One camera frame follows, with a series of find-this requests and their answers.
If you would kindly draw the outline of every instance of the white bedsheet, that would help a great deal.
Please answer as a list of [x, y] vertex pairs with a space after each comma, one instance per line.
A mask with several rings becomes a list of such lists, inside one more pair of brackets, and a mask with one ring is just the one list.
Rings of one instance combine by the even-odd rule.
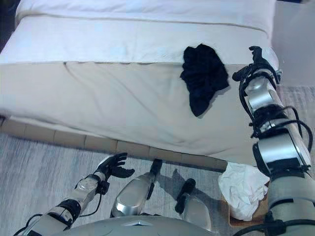
[[25, 15], [133, 19], [161, 22], [233, 24], [271, 36], [275, 0], [22, 0], [17, 22]]
[[182, 63], [187, 46], [204, 43], [225, 64], [248, 64], [249, 46], [270, 46], [274, 7], [275, 0], [22, 0], [0, 63]]
[[249, 64], [248, 47], [270, 46], [260, 30], [228, 25], [28, 16], [0, 54], [0, 63], [183, 63], [185, 48], [200, 43], [213, 47], [224, 64]]

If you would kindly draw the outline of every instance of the black cloth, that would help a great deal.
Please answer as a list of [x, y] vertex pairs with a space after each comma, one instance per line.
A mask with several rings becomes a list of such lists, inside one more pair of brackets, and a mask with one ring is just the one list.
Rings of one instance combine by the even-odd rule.
[[189, 91], [191, 111], [197, 117], [207, 110], [216, 91], [229, 86], [228, 74], [215, 50], [203, 44], [187, 47], [184, 61], [181, 78]]

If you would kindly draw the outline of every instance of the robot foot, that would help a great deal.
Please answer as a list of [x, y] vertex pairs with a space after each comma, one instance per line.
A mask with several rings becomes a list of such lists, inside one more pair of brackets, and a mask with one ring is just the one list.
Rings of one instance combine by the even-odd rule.
[[177, 196], [177, 203], [175, 205], [175, 211], [179, 214], [182, 214], [185, 209], [185, 202], [187, 195], [189, 196], [196, 186], [196, 181], [192, 178], [189, 178], [184, 183], [181, 192]]

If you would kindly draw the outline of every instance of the beige bed skirt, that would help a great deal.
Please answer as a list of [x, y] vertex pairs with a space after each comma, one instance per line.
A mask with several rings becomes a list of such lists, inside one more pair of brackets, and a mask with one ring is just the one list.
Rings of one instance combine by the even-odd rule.
[[223, 172], [227, 162], [203, 155], [163, 150], [141, 144], [118, 141], [110, 138], [95, 137], [91, 135], [75, 134], [45, 127], [35, 126], [14, 120], [6, 119], [0, 127], [0, 132], [33, 141], [40, 141], [71, 148], [83, 148], [110, 153], [128, 152], [136, 157], [154, 159], [206, 167], [212, 171]]

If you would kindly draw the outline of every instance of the robot leg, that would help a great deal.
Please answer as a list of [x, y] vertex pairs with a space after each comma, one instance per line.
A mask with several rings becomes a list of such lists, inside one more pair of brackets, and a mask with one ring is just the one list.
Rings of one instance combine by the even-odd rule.
[[118, 194], [111, 210], [111, 217], [139, 215], [153, 192], [156, 176], [162, 167], [162, 160], [155, 159], [149, 172], [129, 182]]
[[185, 182], [177, 197], [175, 210], [181, 214], [183, 220], [210, 231], [211, 219], [207, 206], [196, 196], [191, 195], [195, 186], [196, 181], [192, 178]]

